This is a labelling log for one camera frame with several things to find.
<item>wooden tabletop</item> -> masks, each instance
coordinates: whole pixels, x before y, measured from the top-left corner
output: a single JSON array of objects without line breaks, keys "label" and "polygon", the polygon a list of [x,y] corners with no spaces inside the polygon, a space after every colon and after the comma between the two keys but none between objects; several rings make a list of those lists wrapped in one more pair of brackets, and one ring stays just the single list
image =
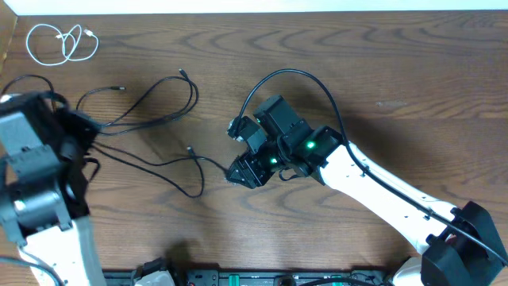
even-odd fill
[{"label": "wooden tabletop", "polygon": [[[63,30],[85,25],[100,38],[99,50],[88,61],[42,67],[25,49],[37,23]],[[61,58],[54,36],[48,29],[34,33],[31,45],[41,60]],[[98,140],[154,162],[192,145],[198,155],[229,165],[245,145],[225,131],[250,90],[274,70],[304,69],[332,91],[351,140],[370,158],[432,196],[487,208],[508,246],[507,39],[506,12],[20,17],[0,83],[43,75],[73,104],[91,89],[126,86],[87,100],[85,111],[107,120],[184,68],[200,90],[185,118]],[[79,53],[93,44],[84,39]],[[31,79],[13,90],[46,88]],[[247,112],[276,94],[313,127],[337,128],[323,92],[298,75],[270,80]],[[187,97],[185,83],[164,83],[127,121],[178,110]],[[375,214],[313,179],[274,177],[250,190],[226,183],[203,163],[205,194],[188,199],[154,176],[93,155],[102,170],[87,202],[104,269],[131,269],[165,255],[228,269],[396,269],[415,255]],[[150,169],[198,192],[191,162]],[[0,253],[15,254],[3,234]],[[2,284],[34,283],[26,269],[0,270]],[[505,284],[506,270],[494,285]]]}]

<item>wood grain surface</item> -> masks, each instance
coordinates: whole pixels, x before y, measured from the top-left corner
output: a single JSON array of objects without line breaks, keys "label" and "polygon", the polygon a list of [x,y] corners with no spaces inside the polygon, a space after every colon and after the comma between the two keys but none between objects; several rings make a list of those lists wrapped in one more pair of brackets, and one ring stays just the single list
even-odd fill
[{"label": "wood grain surface", "polygon": [[[54,68],[36,64],[25,36],[41,22],[64,30],[87,26],[101,39],[96,56]],[[93,44],[83,40],[79,53]],[[36,32],[31,45],[42,60],[61,58],[50,30]],[[158,79],[178,75],[178,68],[200,90],[188,116],[98,140],[152,161],[176,158],[192,145],[229,165],[245,145],[225,130],[248,92],[274,70],[304,69],[332,91],[350,138],[369,157],[459,207],[475,200],[490,211],[508,245],[507,12],[20,17],[2,84],[26,73],[47,76],[73,103],[96,87],[127,86],[87,100],[85,111],[107,120]],[[35,79],[13,87],[45,88]],[[187,92],[185,83],[164,83],[126,120],[178,110]],[[323,93],[297,75],[270,80],[248,112],[275,94],[312,126],[337,127]],[[204,196],[188,199],[153,176],[94,155],[103,167],[87,202],[105,269],[131,269],[164,255],[228,269],[396,269],[415,254],[383,220],[312,179],[274,177],[248,190],[227,184],[207,164]],[[191,162],[154,170],[198,192]],[[3,234],[0,252],[15,254]],[[2,284],[34,283],[26,269],[0,270]],[[504,270],[494,285],[507,284]]]}]

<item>white cable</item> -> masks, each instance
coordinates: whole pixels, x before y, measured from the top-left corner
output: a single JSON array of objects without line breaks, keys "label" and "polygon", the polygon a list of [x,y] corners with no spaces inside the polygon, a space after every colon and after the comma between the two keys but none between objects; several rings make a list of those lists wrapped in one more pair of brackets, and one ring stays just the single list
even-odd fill
[{"label": "white cable", "polygon": [[[64,60],[62,60],[61,62],[59,63],[54,63],[54,64],[45,64],[43,62],[41,62],[40,60],[38,60],[33,54],[32,54],[32,51],[30,50],[30,46],[29,46],[29,39],[30,39],[30,36],[32,35],[32,32],[39,28],[39,27],[48,27],[48,28],[51,28],[51,29],[54,29],[58,34],[55,36],[55,38],[57,39],[61,39],[62,40],[62,55],[64,57]],[[79,35],[78,35],[78,38],[76,39],[73,35],[72,35],[72,32],[75,30],[75,29],[78,29],[79,30]],[[89,55],[89,56],[85,56],[81,59],[72,59],[71,56],[72,54],[74,54],[75,50],[78,48],[78,45],[79,45],[79,41],[81,40],[81,34],[85,33],[87,36],[89,37],[94,37],[95,40],[96,40],[96,45],[95,45],[95,49],[94,51]],[[68,38],[71,38],[72,41],[73,41],[73,45],[72,45],[72,48],[71,48],[71,51],[67,54],[67,50],[65,48],[65,43],[67,41]],[[98,48],[98,38],[92,33],[92,31],[88,30],[88,29],[85,29],[84,31],[82,30],[81,28],[81,25],[75,25],[74,27],[72,27],[72,29],[69,30],[69,32],[67,33],[62,33],[58,28],[56,28],[55,26],[52,26],[52,25],[48,25],[48,24],[37,24],[37,25],[34,25],[32,29],[30,29],[30,32],[26,35],[26,50],[29,52],[29,55],[32,57],[33,60],[35,60],[38,64],[42,64],[44,66],[47,66],[47,67],[52,67],[52,66],[56,66],[56,65],[61,65],[61,64],[64,64],[65,62],[67,62],[68,60],[70,61],[80,61],[80,60],[88,60],[90,59],[94,54],[95,52],[97,52],[97,48]]]}]

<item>white wall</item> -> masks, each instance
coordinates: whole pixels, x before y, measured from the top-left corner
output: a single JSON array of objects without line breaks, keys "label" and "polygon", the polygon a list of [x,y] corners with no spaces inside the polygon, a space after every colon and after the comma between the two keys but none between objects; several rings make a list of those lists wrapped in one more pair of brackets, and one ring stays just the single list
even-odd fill
[{"label": "white wall", "polygon": [[4,0],[17,15],[506,10],[508,0]]}]

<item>coiled white cable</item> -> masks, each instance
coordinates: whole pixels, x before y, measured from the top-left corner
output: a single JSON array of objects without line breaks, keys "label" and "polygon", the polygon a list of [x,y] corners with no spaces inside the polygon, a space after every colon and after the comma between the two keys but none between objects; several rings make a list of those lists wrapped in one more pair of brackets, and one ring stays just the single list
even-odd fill
[{"label": "coiled white cable", "polygon": [[[39,28],[39,27],[48,27],[48,28],[51,28],[51,29],[54,29],[58,34],[55,36],[55,38],[57,39],[61,39],[62,40],[62,55],[64,57],[64,60],[62,60],[61,62],[59,63],[54,63],[54,64],[45,64],[43,62],[41,62],[40,60],[38,60],[33,54],[32,54],[32,51],[30,50],[30,46],[29,46],[29,39],[30,39],[30,36],[32,35],[32,32]],[[72,35],[72,32],[75,30],[75,29],[78,29],[79,30],[79,35],[78,35],[78,38],[76,39],[73,35]],[[72,59],[71,56],[72,54],[74,54],[75,50],[78,48],[78,45],[79,45],[79,41],[81,40],[81,34],[82,33],[85,33],[87,36],[89,37],[94,37],[95,40],[96,40],[96,45],[95,45],[95,48],[94,48],[94,51],[89,55],[89,56],[85,56],[81,59]],[[71,48],[71,51],[67,54],[67,50],[65,48],[65,42],[67,41],[68,38],[71,38],[72,41],[73,41],[73,45],[72,45],[72,48]],[[47,66],[47,67],[52,67],[52,66],[56,66],[56,65],[61,65],[61,64],[64,64],[65,62],[67,62],[68,60],[70,61],[80,61],[80,60],[88,60],[90,59],[94,54],[95,52],[97,52],[97,48],[98,48],[98,38],[92,33],[92,31],[90,31],[89,29],[82,29],[81,28],[81,25],[75,25],[74,27],[72,27],[72,29],[69,30],[69,32],[67,33],[62,33],[58,28],[56,28],[55,26],[52,26],[52,25],[48,25],[48,24],[37,24],[37,25],[34,25],[32,29],[30,29],[30,32],[26,35],[26,50],[29,52],[29,55],[32,57],[33,60],[35,60],[38,64],[42,64],[44,66]]]}]

